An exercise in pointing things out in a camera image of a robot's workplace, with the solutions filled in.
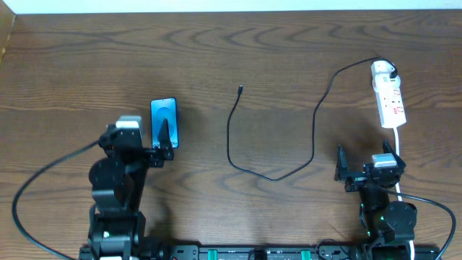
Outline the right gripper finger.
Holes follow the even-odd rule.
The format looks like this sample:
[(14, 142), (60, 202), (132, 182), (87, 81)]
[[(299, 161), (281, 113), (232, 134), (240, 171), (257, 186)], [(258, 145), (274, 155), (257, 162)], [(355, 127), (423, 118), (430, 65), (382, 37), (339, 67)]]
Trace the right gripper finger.
[(393, 159), (396, 161), (397, 166), (404, 167), (405, 162), (397, 155), (396, 151), (392, 148), (387, 140), (385, 140), (382, 144), (383, 153), (384, 154), (392, 154)]
[(334, 180), (344, 181), (347, 178), (348, 174), (349, 174), (349, 168), (347, 164), (345, 151), (342, 148), (342, 146), (339, 144), (337, 147), (337, 162), (336, 162)]

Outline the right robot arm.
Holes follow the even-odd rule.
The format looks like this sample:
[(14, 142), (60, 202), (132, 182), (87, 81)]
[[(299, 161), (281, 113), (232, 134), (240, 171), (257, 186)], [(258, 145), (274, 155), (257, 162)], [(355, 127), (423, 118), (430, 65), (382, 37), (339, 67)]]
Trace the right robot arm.
[(345, 192), (359, 193), (359, 218), (368, 234), (368, 241), (351, 249), (351, 259), (410, 258), (417, 208), (389, 198), (405, 167), (406, 163), (384, 141), (383, 153), (373, 155), (372, 162), (364, 164), (361, 171), (352, 171), (344, 149), (338, 146), (334, 180), (344, 183)]

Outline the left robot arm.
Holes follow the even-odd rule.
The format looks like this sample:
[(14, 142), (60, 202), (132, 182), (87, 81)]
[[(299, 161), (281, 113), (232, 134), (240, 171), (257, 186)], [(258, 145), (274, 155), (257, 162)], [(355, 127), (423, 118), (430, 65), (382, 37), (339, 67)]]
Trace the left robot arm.
[(90, 169), (95, 204), (80, 259), (170, 259), (167, 243), (145, 236), (146, 219), (139, 209), (147, 171), (174, 158), (167, 121), (158, 139), (155, 148), (143, 146), (138, 116), (120, 117), (100, 136), (98, 144), (106, 156)]

